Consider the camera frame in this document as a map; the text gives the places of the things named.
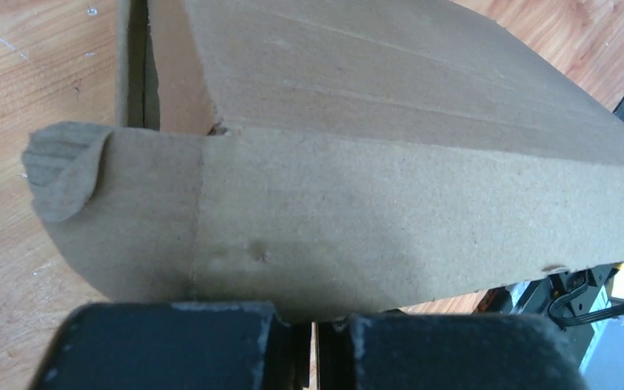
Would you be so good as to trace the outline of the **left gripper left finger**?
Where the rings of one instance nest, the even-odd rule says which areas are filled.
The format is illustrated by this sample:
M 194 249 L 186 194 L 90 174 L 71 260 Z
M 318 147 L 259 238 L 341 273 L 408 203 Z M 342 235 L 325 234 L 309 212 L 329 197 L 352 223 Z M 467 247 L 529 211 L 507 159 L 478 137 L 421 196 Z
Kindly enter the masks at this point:
M 32 389 L 304 389 L 309 325 L 269 302 L 93 303 L 55 332 Z

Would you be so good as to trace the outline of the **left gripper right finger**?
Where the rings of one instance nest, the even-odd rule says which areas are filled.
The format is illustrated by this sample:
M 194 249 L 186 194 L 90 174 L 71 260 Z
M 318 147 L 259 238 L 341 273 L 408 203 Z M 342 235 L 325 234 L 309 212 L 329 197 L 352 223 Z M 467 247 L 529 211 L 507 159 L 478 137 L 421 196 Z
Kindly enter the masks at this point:
M 354 314 L 317 330 L 321 389 L 584 389 L 539 315 Z

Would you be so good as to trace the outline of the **cardboard box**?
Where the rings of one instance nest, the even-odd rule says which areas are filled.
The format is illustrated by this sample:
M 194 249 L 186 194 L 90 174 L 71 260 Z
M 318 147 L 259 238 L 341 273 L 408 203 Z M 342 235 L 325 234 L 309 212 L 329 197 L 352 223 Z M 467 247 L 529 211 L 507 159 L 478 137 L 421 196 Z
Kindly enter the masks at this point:
M 59 252 L 118 301 L 333 319 L 624 261 L 624 123 L 450 1 L 159 1 L 161 128 L 23 153 Z

